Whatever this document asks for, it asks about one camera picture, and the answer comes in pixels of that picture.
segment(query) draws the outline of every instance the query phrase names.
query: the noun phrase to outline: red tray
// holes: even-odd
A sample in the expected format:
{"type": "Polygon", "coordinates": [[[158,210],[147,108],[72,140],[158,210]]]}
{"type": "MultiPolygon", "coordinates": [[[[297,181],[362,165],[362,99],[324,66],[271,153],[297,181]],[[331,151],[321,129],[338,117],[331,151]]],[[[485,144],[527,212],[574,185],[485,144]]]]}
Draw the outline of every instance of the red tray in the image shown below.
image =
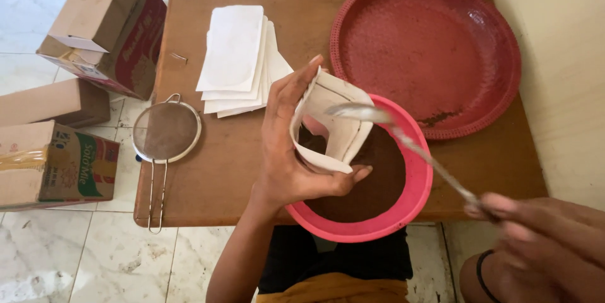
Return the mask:
{"type": "Polygon", "coordinates": [[[521,78],[515,36],[485,0],[347,0],[330,57],[337,77],[403,107],[427,139],[487,127],[521,78]]]}

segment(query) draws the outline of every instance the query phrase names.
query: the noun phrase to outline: human hand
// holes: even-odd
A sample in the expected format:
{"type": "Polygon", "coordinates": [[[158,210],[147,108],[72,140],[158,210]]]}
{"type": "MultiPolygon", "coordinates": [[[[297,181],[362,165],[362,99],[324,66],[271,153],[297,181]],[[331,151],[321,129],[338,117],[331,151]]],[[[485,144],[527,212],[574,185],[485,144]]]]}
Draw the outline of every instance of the human hand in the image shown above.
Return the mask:
{"type": "Polygon", "coordinates": [[[372,171],[371,166],[356,165],[350,174],[319,174],[297,158],[289,134],[290,121],[323,60],[318,55],[307,66],[271,85],[262,122],[261,173],[251,195],[254,205],[262,205],[271,213],[301,200],[346,195],[372,171]]]}
{"type": "Polygon", "coordinates": [[[481,201],[503,219],[496,250],[507,301],[605,302],[605,212],[553,198],[488,193],[481,201]]]}

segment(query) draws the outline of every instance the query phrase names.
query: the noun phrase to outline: ground coffee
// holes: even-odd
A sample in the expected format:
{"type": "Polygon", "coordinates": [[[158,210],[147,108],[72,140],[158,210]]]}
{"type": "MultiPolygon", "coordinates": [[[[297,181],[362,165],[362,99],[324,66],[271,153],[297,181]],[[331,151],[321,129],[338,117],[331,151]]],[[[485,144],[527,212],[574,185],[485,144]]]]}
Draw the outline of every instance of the ground coffee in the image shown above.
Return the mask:
{"type": "MultiPolygon", "coordinates": [[[[299,131],[299,144],[318,153],[326,152],[326,140],[299,131]]],[[[372,165],[374,170],[344,197],[305,200],[316,214],[336,222],[359,222],[387,211],[401,196],[405,185],[405,161],[397,142],[389,133],[374,125],[351,165],[372,165]]]]}

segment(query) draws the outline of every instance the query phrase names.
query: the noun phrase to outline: spoon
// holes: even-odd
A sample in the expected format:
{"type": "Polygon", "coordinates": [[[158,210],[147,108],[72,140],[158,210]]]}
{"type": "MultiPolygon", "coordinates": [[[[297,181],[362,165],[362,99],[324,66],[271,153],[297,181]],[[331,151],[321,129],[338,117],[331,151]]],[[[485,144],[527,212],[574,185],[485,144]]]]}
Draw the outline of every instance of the spoon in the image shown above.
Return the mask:
{"type": "Polygon", "coordinates": [[[433,169],[435,169],[437,173],[441,175],[443,179],[445,179],[445,181],[450,184],[462,196],[462,198],[465,199],[468,204],[480,209],[481,212],[486,215],[490,222],[493,222],[495,224],[500,222],[500,218],[495,216],[495,214],[491,213],[483,205],[483,203],[481,203],[477,196],[473,194],[473,192],[465,189],[465,187],[460,184],[460,182],[458,182],[458,180],[454,178],[454,176],[452,176],[442,166],[442,164],[440,164],[437,160],[431,157],[420,146],[415,144],[410,137],[404,134],[403,130],[393,124],[393,119],[387,111],[363,103],[343,103],[341,105],[331,106],[327,108],[325,114],[331,115],[333,117],[388,124],[395,137],[397,137],[397,139],[402,144],[404,144],[405,147],[407,147],[412,152],[418,154],[418,156],[424,159],[427,164],[431,165],[431,167],[433,167],[433,169]]]}

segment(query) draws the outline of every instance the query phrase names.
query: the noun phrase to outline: mesh strainer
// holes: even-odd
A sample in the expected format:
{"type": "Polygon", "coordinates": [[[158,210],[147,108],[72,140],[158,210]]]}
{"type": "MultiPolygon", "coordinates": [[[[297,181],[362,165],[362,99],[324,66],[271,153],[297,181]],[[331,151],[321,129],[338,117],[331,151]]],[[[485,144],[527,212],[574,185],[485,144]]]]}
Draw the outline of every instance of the mesh strainer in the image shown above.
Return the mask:
{"type": "Polygon", "coordinates": [[[180,94],[172,94],[166,101],[145,109],[132,128],[132,144],[139,156],[151,163],[151,190],[149,191],[149,219],[147,229],[156,235],[162,231],[164,193],[168,163],[183,158],[197,143],[201,133],[201,120],[197,111],[184,102],[180,94]],[[151,230],[153,184],[155,164],[165,164],[160,202],[160,226],[151,230]]]}

